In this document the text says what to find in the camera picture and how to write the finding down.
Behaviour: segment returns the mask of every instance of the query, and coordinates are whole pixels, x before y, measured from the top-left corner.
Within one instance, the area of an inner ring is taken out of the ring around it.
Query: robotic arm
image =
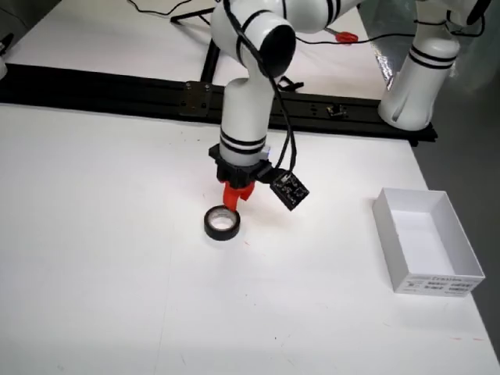
[[[295,31],[319,32],[362,1],[232,0],[230,12],[276,80],[287,70],[295,53]],[[418,30],[401,72],[381,101],[379,114],[384,121],[405,130],[427,126],[434,100],[459,52],[459,43],[445,28],[445,23],[460,26],[475,23],[490,1],[416,2]],[[255,180],[259,180],[263,170],[270,168],[266,135],[274,91],[269,78],[238,37],[224,4],[216,7],[211,28],[219,48],[245,66],[249,75],[248,79],[239,78],[226,86],[220,144],[216,152],[213,148],[210,152],[218,165],[218,179],[226,183],[224,204],[235,211],[238,199],[246,200]],[[292,185],[283,187],[281,192],[299,191],[307,195],[299,182]],[[295,196],[289,198],[296,200],[296,204],[300,202]]]

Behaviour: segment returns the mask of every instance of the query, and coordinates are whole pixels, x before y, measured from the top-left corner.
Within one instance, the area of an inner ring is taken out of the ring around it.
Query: open box
[[[385,188],[373,214],[395,292],[464,296],[484,279],[444,191]]]

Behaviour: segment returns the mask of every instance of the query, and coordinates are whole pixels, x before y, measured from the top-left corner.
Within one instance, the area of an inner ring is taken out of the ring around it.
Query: roll of tape
[[[241,218],[225,205],[211,208],[205,215],[205,232],[216,241],[229,241],[240,231]]]

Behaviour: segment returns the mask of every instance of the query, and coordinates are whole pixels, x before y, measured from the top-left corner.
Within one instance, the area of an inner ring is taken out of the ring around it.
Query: white tabletop
[[[338,22],[366,36],[356,11]],[[197,80],[207,32],[65,0],[10,62]],[[380,95],[368,45],[299,48],[287,75],[307,91]],[[221,84],[240,69],[220,66]],[[202,227],[221,200],[217,140],[196,123],[0,106],[0,373],[500,373],[471,297],[391,290],[371,204],[426,188],[406,142],[298,134],[311,195],[290,213],[258,186],[241,233],[217,243]]]

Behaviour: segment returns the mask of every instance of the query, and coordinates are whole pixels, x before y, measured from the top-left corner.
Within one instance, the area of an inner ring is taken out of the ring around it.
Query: black electrical tape
[[[218,229],[212,225],[212,222],[219,217],[224,217],[232,221],[231,225],[227,229]],[[238,212],[233,212],[228,209],[225,205],[218,205],[211,208],[205,214],[205,232],[210,238],[216,241],[228,241],[231,238],[236,237],[240,231],[241,217]]]

